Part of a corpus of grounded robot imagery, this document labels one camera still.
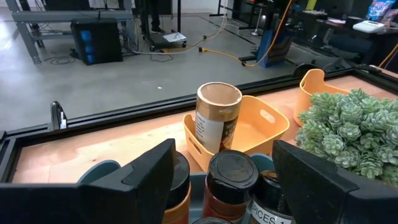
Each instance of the concrete floor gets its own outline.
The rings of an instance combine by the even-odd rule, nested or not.
[[[208,14],[182,17],[182,33],[188,45],[202,35],[215,33],[217,26],[207,21]],[[221,18],[212,17],[214,23]],[[165,29],[175,27],[176,19],[163,18]],[[51,25],[53,29],[68,29],[69,24]],[[236,33],[234,26],[226,27]],[[258,37],[220,32],[203,46],[237,57],[249,55]],[[74,48],[72,40],[46,40],[40,51],[41,59],[63,56]],[[149,51],[140,39],[140,50]],[[24,128],[50,121],[51,101],[59,101],[68,118],[87,116],[128,106],[174,98],[195,93],[206,82],[249,83],[291,74],[288,63],[274,68],[242,67],[240,63],[213,53],[173,55],[169,62],[153,62],[149,55],[126,57],[123,62],[86,66],[77,60],[67,65],[52,65],[48,61],[34,65],[16,31],[9,11],[0,9],[0,130]],[[154,58],[165,60],[167,56]]]

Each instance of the black jar lid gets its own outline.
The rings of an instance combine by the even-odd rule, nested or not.
[[[201,218],[192,224],[231,224],[231,223],[229,221],[222,220],[220,218],[206,217],[206,218]]]
[[[184,201],[189,191],[189,163],[183,154],[176,152],[177,160],[174,166],[172,188],[167,199],[166,209],[174,208]]]
[[[292,215],[281,191],[275,171],[265,170],[260,173],[260,180],[255,194],[256,198],[267,208],[284,215]]]
[[[249,193],[258,178],[259,170],[248,155],[224,150],[211,158],[206,182],[218,200],[237,205],[250,200]]]

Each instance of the yellow cable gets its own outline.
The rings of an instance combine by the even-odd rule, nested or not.
[[[398,43],[396,44],[396,46],[391,50],[391,52],[387,55],[387,57],[385,57],[385,59],[380,63],[379,68],[381,68],[383,66],[383,64],[391,57],[391,55],[397,50],[398,48]]]
[[[277,36],[278,36],[278,34],[279,34],[279,30],[280,30],[280,28],[282,27],[282,23],[284,23],[284,19],[285,19],[285,17],[286,17],[287,12],[288,12],[289,9],[290,9],[290,5],[291,5],[291,4],[292,4],[292,0],[289,0],[289,3],[288,3],[288,5],[286,6],[286,10],[285,10],[285,12],[284,12],[284,15],[282,16],[282,19],[280,20],[278,29],[276,30],[275,37],[273,38],[273,40],[272,40],[272,42],[271,42],[269,48],[267,49],[267,52],[262,56],[262,58],[261,58],[257,63],[255,63],[255,64],[243,63],[241,60],[239,60],[239,59],[238,59],[237,57],[235,57],[234,55],[226,54],[226,53],[219,52],[219,51],[215,51],[215,50],[210,50],[210,49],[202,48],[202,51],[203,51],[203,52],[206,52],[206,51],[207,51],[207,52],[213,52],[213,53],[216,53],[216,54],[220,54],[220,55],[224,55],[224,56],[233,58],[233,59],[235,59],[235,60],[241,62],[243,65],[248,66],[248,67],[255,67],[255,66],[259,65],[259,64],[265,59],[265,57],[268,55],[268,53],[269,53],[269,51],[271,50],[271,48],[274,46],[274,43],[275,43],[275,41],[276,41],[276,38],[277,38]]]

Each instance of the gold canister lid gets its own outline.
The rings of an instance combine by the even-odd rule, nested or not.
[[[203,84],[197,93],[197,112],[212,121],[231,121],[239,114],[241,91],[222,82]]]

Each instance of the person's leg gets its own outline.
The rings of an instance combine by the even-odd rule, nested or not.
[[[150,0],[150,5],[152,10],[152,31],[163,33],[164,31],[159,27],[159,0]]]

